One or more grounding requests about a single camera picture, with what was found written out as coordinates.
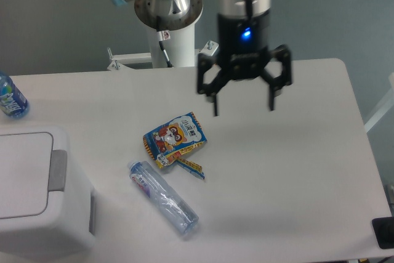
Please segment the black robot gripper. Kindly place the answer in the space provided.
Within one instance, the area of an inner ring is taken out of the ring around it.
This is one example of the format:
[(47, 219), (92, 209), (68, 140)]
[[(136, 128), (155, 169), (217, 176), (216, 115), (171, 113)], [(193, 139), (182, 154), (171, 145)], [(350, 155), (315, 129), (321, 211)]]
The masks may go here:
[[(219, 53), (216, 56), (198, 54), (197, 93), (209, 98), (214, 104), (214, 116), (218, 116), (217, 94), (227, 82), (261, 77), (268, 84), (268, 108), (273, 111), (275, 97), (280, 95), (283, 87), (292, 84), (292, 57), (286, 44), (268, 49), (269, 13), (250, 19), (219, 14), (217, 24)], [(266, 69), (272, 59), (281, 65), (280, 74), (276, 76)], [(205, 83), (204, 75), (214, 65), (220, 70), (211, 82)]]

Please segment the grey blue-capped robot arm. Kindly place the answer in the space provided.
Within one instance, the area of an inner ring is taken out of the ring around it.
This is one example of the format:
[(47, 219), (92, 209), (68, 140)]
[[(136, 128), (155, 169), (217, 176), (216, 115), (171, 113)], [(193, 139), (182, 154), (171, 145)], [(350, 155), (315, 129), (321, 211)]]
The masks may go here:
[(229, 81), (262, 78), (268, 84), (268, 106), (292, 84), (291, 52), (268, 47), (270, 0), (219, 0), (219, 41), (213, 51), (195, 50), (195, 23), (203, 0), (112, 0), (132, 2), (147, 29), (154, 68), (196, 67), (196, 91), (212, 103)]

